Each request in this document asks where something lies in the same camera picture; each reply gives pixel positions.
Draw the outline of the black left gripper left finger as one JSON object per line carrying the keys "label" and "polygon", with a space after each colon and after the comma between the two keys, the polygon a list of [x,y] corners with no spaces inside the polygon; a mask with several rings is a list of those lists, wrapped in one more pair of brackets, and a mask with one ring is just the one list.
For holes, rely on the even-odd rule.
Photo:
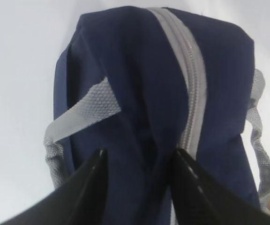
{"label": "black left gripper left finger", "polygon": [[108,188],[108,154],[95,151],[62,186],[6,225],[100,225]]}

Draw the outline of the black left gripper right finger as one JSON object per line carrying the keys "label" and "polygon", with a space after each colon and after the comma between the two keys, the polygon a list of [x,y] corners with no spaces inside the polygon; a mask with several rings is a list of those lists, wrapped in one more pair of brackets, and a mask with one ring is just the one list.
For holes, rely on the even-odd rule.
{"label": "black left gripper right finger", "polygon": [[270,216],[217,182],[185,150],[173,155],[171,193],[180,225],[270,225]]}

